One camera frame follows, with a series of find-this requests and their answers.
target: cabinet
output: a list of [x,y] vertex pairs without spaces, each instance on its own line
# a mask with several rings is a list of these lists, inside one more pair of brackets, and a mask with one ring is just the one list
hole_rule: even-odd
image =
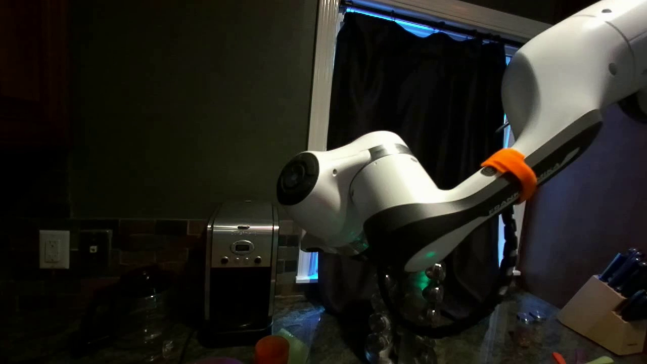
[[70,0],[0,0],[0,146],[62,146]]

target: countertop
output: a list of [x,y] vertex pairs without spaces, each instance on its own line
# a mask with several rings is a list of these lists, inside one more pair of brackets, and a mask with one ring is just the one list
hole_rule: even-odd
[[[529,331],[517,331],[517,313],[540,312],[542,322]],[[562,352],[569,364],[609,357],[620,364],[645,364],[647,357],[617,359],[582,336],[567,330],[555,317],[557,310],[528,293],[509,296],[495,312],[459,336],[434,340],[433,359],[440,364],[549,364],[552,352]],[[321,305],[308,299],[277,304],[274,331],[285,330],[309,344],[309,363],[356,364],[362,363],[362,330],[338,320]],[[137,363],[127,352],[102,351],[94,357],[72,359],[67,340],[75,331],[72,322],[52,317],[14,317],[5,325],[8,336],[0,340],[0,363]],[[231,357],[241,363],[252,361],[251,345],[208,351],[198,344],[188,328],[175,331],[177,348],[169,363],[201,363],[208,357]]]

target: wall outlet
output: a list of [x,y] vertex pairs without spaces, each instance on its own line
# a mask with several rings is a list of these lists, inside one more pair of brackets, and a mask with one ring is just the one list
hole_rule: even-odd
[[70,231],[38,231],[38,267],[70,269]]

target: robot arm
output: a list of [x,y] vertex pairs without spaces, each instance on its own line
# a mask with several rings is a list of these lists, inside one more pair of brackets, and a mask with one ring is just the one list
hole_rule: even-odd
[[[539,185],[596,136],[600,109],[647,85],[647,0],[602,0],[523,45],[504,76],[504,109]],[[482,169],[440,190],[406,143],[367,133],[301,152],[281,173],[279,203],[320,248],[367,253],[387,272],[423,272],[519,199],[517,180]]]

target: orange ring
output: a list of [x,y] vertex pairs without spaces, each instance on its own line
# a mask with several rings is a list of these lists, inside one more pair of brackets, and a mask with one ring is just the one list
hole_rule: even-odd
[[499,150],[492,154],[482,165],[494,169],[499,175],[512,175],[521,185],[521,201],[529,201],[539,190],[539,177],[526,164],[523,154],[516,150]]

